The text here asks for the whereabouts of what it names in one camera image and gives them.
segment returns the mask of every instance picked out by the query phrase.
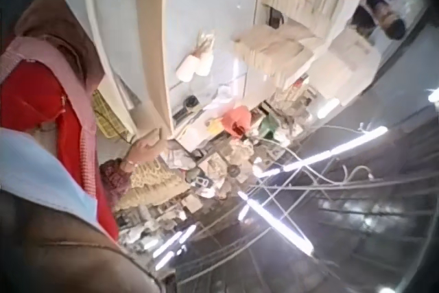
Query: orange object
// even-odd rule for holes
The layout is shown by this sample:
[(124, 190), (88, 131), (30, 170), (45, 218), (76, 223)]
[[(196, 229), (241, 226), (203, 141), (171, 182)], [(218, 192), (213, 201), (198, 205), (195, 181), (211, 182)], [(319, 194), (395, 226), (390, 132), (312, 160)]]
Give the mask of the orange object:
[(238, 106), (228, 111), (221, 122), (227, 133), (238, 139), (250, 130), (252, 114), (246, 106)]

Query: yellow basket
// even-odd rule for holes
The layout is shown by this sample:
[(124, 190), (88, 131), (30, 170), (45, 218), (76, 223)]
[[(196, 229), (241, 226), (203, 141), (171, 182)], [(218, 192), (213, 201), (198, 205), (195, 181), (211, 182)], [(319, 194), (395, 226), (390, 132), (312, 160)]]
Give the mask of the yellow basket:
[(93, 93), (93, 110), (97, 119), (97, 127), (105, 135), (107, 139), (113, 137), (127, 136), (127, 129), (117, 118), (110, 106), (105, 102), (99, 91)]

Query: green object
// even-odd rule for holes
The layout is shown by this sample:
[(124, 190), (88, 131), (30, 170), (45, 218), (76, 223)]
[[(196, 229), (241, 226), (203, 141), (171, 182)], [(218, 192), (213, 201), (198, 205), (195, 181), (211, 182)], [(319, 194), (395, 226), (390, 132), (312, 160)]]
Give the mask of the green object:
[(270, 132), (274, 134), (279, 126), (279, 120), (272, 114), (269, 114), (264, 119), (262, 119), (261, 124), (259, 125), (259, 136), (264, 137)]

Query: hand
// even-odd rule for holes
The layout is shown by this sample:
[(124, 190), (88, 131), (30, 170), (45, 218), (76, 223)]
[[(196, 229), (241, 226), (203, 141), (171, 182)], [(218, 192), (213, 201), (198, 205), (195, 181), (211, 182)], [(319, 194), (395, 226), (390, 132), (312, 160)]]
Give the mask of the hand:
[(128, 151), (125, 159), (121, 163), (121, 169), (124, 172), (133, 172), (134, 164), (142, 165), (146, 162), (153, 161), (167, 146), (167, 140), (159, 140), (156, 144), (150, 145), (148, 139), (139, 139), (136, 141), (130, 151)]

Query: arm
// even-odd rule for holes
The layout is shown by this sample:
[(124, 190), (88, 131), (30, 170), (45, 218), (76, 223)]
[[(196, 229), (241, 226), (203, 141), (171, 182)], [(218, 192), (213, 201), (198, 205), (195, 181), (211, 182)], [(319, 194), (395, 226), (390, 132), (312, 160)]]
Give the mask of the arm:
[(102, 164), (99, 172), (107, 201), (113, 207), (130, 188), (132, 170), (121, 159), (114, 159)]
[(115, 159), (100, 166), (102, 185), (111, 207), (131, 188), (130, 177), (136, 166), (153, 161), (167, 145), (166, 140), (160, 140), (155, 145), (149, 145), (148, 142), (147, 139), (139, 139), (131, 146), (124, 160)]

